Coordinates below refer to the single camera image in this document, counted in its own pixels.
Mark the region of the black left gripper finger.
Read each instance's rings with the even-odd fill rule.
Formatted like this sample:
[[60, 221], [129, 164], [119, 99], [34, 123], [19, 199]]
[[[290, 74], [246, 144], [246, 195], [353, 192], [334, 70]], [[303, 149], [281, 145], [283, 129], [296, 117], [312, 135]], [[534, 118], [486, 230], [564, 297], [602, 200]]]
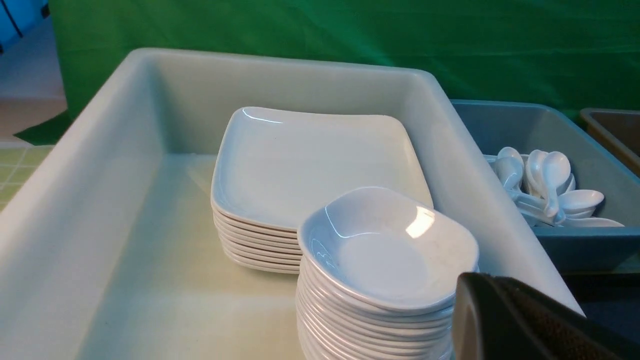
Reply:
[[464, 272], [452, 318], [456, 360], [637, 360], [639, 344], [510, 276]]

